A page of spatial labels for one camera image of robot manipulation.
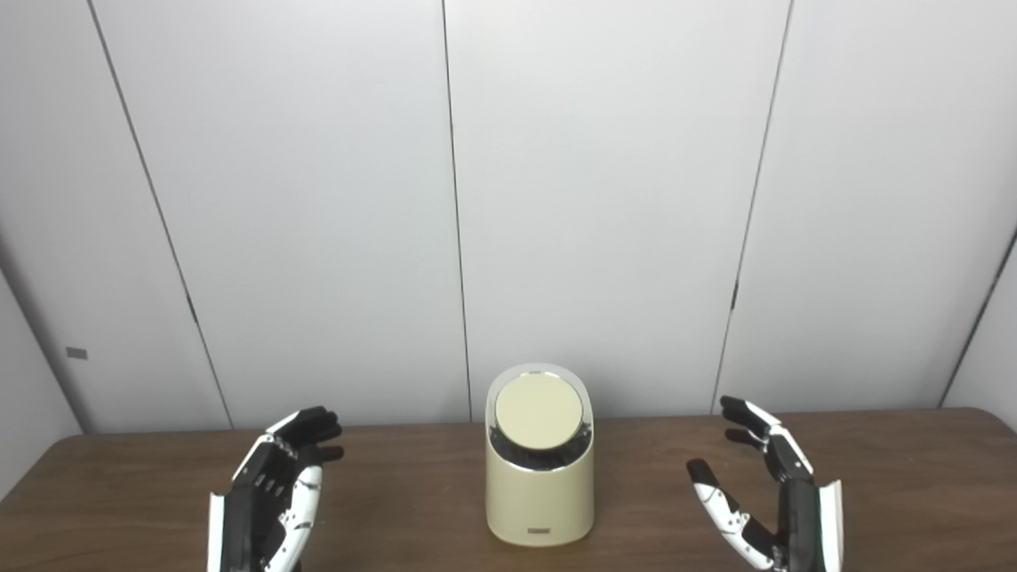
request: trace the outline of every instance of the brown tabletop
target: brown tabletop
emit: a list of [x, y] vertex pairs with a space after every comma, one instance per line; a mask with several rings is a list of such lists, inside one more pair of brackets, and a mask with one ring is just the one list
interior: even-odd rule
[[[781, 415], [817, 470], [844, 482], [845, 570], [1017, 570], [1017, 436], [975, 409]], [[713, 417], [597, 421], [597, 520], [553, 549], [484, 521], [479, 424], [353, 427], [325, 469], [306, 572], [749, 571], [696, 499], [684, 463], [774, 527], [761, 456]], [[0, 502], [0, 571], [204, 569], [210, 491], [257, 432], [62, 441]]]

